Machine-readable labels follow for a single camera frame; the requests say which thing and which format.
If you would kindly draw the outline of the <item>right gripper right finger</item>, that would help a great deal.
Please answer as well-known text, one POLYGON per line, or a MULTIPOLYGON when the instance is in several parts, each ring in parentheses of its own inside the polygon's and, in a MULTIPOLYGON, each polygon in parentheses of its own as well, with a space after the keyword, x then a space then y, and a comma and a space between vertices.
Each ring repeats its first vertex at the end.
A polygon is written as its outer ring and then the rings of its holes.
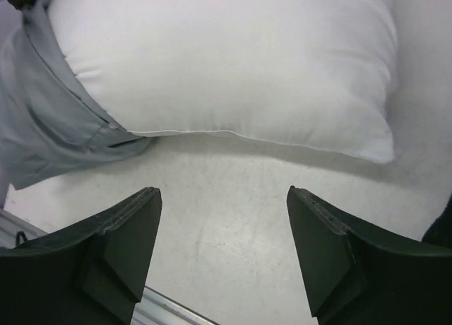
POLYGON ((287 209, 318 323, 451 323, 449 248, 390 232, 306 189, 289 189, 287 209))

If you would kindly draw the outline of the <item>white pillow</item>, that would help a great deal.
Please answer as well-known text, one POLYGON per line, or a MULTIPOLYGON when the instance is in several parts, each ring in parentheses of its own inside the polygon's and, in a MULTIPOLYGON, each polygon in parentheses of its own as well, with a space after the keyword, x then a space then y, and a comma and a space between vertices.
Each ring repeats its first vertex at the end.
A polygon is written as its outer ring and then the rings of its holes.
POLYGON ((51 0, 47 14, 76 78, 135 135, 394 158, 392 0, 51 0))

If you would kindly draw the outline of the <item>grey pillowcase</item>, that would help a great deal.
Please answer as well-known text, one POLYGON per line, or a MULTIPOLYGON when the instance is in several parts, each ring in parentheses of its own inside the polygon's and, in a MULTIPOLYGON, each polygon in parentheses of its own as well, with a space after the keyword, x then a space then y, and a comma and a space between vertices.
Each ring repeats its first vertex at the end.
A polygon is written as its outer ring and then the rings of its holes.
POLYGON ((135 157, 155 141, 128 132, 89 96, 57 44, 49 3, 23 7, 1 48, 1 169, 17 190, 135 157))

